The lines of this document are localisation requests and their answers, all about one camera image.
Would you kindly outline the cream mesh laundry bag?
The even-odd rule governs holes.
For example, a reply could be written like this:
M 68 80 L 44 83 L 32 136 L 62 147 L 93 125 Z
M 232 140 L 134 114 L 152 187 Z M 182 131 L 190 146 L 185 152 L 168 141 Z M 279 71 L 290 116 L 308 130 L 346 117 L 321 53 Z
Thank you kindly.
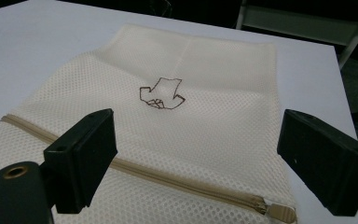
M 274 45 L 125 25 L 2 117 L 0 168 L 42 161 L 105 108 L 117 156 L 91 207 L 60 224 L 296 224 Z

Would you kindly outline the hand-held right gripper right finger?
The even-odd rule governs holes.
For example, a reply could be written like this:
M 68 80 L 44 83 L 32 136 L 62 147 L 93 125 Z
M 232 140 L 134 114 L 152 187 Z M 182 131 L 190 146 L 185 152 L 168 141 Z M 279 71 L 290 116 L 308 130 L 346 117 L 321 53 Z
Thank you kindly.
M 312 115 L 287 109 L 277 153 L 332 215 L 356 215 L 357 140 Z

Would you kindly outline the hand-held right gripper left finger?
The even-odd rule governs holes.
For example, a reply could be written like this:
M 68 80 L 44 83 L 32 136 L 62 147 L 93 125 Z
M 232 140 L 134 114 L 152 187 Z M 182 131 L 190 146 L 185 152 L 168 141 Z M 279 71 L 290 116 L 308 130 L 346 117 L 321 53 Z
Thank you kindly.
M 78 214 L 92 198 L 117 155 L 113 110 L 88 114 L 44 150 L 48 204 Z

